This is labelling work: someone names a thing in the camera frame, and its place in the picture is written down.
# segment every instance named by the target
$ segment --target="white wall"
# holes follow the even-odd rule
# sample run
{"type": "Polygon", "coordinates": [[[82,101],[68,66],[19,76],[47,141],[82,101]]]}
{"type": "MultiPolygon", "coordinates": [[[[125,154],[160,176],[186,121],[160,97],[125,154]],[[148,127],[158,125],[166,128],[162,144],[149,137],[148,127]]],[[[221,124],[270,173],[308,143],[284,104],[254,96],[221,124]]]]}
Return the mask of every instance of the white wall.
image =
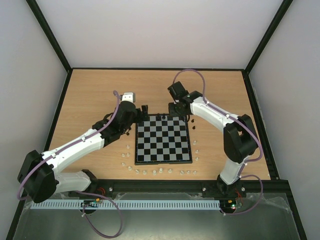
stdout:
{"type": "Polygon", "coordinates": [[[280,177],[319,239],[320,1],[293,1],[250,76],[280,177]]]}
{"type": "Polygon", "coordinates": [[[28,152],[43,151],[66,72],[25,0],[0,1],[0,239],[28,152]]]}
{"type": "Polygon", "coordinates": [[[245,68],[282,0],[38,0],[72,67],[245,68]]]}

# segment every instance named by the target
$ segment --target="table surface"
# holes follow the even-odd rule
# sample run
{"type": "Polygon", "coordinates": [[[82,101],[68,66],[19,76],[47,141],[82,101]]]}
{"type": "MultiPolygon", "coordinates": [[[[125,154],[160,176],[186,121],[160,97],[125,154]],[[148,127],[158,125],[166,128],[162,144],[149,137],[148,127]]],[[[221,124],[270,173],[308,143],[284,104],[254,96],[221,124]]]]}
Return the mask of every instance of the table surface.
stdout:
{"type": "MultiPolygon", "coordinates": [[[[176,70],[93,70],[75,69],[66,91],[61,112],[51,141],[50,149],[57,148],[80,136],[114,111],[116,98],[113,90],[119,94],[134,92],[135,105],[148,105],[149,114],[168,113],[168,103],[172,98],[167,88],[172,84],[176,70]]],[[[244,79],[240,71],[202,71],[206,80],[205,96],[217,106],[237,115],[253,113],[250,107],[244,79]]],[[[179,75],[185,89],[189,92],[202,92],[203,83],[195,72],[183,72],[179,75]]],[[[78,172],[89,169],[99,179],[132,180],[216,180],[224,168],[226,155],[223,146],[223,134],[198,116],[191,116],[189,135],[193,163],[137,165],[135,166],[135,124],[130,135],[123,135],[107,147],[92,152],[77,160],[64,172],[78,172]]],[[[259,155],[257,149],[252,158],[259,155]]],[[[256,174],[263,180],[269,180],[265,158],[249,163],[243,175],[256,174]]]]}

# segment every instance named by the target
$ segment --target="checkered board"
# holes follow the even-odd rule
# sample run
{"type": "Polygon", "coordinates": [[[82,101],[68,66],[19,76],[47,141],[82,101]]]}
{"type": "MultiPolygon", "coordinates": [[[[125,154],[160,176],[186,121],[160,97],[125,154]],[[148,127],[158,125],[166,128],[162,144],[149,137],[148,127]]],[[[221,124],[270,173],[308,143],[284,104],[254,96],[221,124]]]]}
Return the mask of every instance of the checkered board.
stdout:
{"type": "Polygon", "coordinates": [[[192,163],[185,117],[150,114],[135,126],[135,165],[192,163]]]}

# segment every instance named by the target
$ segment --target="gray square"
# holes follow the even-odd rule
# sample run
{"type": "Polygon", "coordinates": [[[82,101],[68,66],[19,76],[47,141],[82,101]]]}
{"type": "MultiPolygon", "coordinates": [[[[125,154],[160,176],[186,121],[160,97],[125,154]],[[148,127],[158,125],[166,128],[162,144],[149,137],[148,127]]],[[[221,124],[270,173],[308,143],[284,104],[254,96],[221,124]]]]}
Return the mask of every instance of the gray square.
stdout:
{"type": "Polygon", "coordinates": [[[156,148],[152,148],[151,150],[150,150],[150,154],[151,155],[157,155],[157,149],[156,148]]]}
{"type": "Polygon", "coordinates": [[[157,161],[163,161],[164,160],[164,156],[162,154],[158,155],[158,156],[156,156],[156,160],[157,161]]]}
{"type": "Polygon", "coordinates": [[[181,147],[182,148],[187,148],[188,147],[188,143],[186,141],[181,142],[181,147]]]}
{"type": "Polygon", "coordinates": [[[175,155],[175,154],[170,154],[170,160],[171,160],[171,161],[177,160],[177,155],[175,155]]]}
{"type": "Polygon", "coordinates": [[[175,153],[176,154],[182,154],[182,148],[181,147],[178,147],[175,149],[175,153]]]}
{"type": "Polygon", "coordinates": [[[183,160],[190,160],[189,153],[182,153],[182,159],[183,160]]]}
{"type": "Polygon", "coordinates": [[[169,142],[169,148],[170,149],[175,149],[176,148],[176,144],[174,142],[169,142]]]}
{"type": "Polygon", "coordinates": [[[144,149],[138,149],[137,155],[138,156],[142,156],[145,154],[145,150],[144,149]]]}
{"type": "Polygon", "coordinates": [[[163,142],[163,143],[168,143],[168,142],[169,142],[169,137],[163,136],[163,137],[162,137],[162,142],[163,142]]]}
{"type": "Polygon", "coordinates": [[[156,143],[157,142],[157,138],[156,137],[150,137],[150,143],[156,143]]]}
{"type": "Polygon", "coordinates": [[[145,162],[151,161],[151,155],[144,155],[144,161],[145,162]]]}

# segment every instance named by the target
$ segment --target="wooden tabletop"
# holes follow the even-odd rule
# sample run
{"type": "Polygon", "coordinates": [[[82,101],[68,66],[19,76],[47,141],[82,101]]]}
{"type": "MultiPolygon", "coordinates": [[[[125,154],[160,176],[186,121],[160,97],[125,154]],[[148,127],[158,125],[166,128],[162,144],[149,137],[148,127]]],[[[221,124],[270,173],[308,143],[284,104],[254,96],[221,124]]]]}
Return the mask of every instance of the wooden tabletop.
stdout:
{"type": "MultiPolygon", "coordinates": [[[[106,114],[113,112],[117,101],[113,90],[117,90],[119,94],[134,92],[136,107],[148,105],[150,114],[168,113],[168,103],[173,100],[167,88],[172,84],[177,72],[174,70],[73,70],[50,149],[80,136],[106,114]]],[[[230,113],[240,116],[247,114],[254,120],[240,71],[202,71],[201,73],[206,80],[205,96],[211,102],[230,113]]],[[[183,72],[177,80],[181,81],[189,92],[195,90],[202,92],[202,80],[195,72],[183,72]]],[[[191,116],[191,119],[194,119],[194,123],[190,121],[188,124],[193,163],[135,166],[135,125],[133,124],[129,136],[122,135],[119,140],[107,147],[84,156],[64,172],[89,169],[99,179],[215,180],[227,159],[224,153],[223,134],[200,117],[191,116]],[[159,168],[163,168],[163,173],[158,172],[159,168]],[[147,171],[146,175],[142,174],[143,170],[147,171]],[[156,175],[152,174],[153,170],[157,171],[156,175]]],[[[263,180],[270,179],[264,158],[258,162],[250,162],[242,174],[256,174],[263,180]]]]}

